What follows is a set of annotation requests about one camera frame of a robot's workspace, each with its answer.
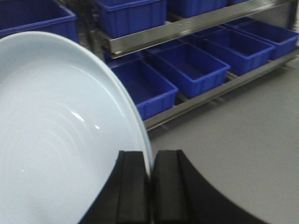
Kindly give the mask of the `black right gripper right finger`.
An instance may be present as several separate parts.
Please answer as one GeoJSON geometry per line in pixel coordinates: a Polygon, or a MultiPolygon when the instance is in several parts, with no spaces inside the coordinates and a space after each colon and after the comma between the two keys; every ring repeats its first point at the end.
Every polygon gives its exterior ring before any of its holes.
{"type": "Polygon", "coordinates": [[[262,224],[226,198],[182,150],[157,152],[152,175],[156,224],[262,224]]]}

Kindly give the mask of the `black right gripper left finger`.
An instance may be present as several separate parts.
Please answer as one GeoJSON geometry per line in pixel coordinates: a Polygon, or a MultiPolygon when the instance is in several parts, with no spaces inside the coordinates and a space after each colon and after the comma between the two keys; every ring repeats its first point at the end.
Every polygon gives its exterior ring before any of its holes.
{"type": "Polygon", "coordinates": [[[149,180],[143,153],[120,151],[105,186],[82,224],[148,224],[149,180]]]}

